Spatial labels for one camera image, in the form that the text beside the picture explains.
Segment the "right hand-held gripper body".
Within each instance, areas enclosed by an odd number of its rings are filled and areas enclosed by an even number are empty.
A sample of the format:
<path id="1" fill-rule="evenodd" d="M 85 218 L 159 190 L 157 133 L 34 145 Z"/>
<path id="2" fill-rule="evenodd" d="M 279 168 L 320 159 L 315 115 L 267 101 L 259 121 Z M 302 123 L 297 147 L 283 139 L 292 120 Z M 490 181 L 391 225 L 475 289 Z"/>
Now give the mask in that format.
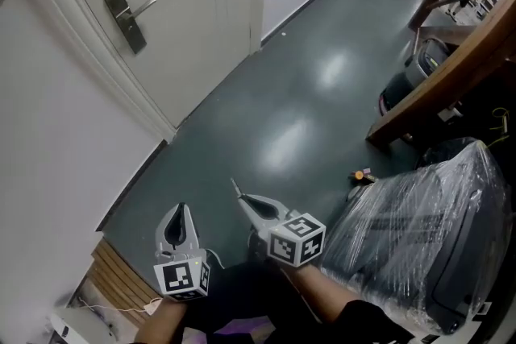
<path id="1" fill-rule="evenodd" d="M 252 231 L 249 247 L 260 258 L 301 267 L 322 254 L 325 235 L 326 227 L 304 213 L 260 232 Z"/>

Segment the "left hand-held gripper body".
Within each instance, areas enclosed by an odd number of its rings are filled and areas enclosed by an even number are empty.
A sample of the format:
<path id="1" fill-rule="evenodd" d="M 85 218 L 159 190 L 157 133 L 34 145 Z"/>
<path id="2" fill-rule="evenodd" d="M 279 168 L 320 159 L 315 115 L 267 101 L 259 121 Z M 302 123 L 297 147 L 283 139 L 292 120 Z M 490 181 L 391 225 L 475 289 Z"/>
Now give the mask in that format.
<path id="1" fill-rule="evenodd" d="M 176 302 L 208 296 L 210 265 L 204 249 L 173 254 L 167 262 L 153 268 L 163 296 Z"/>

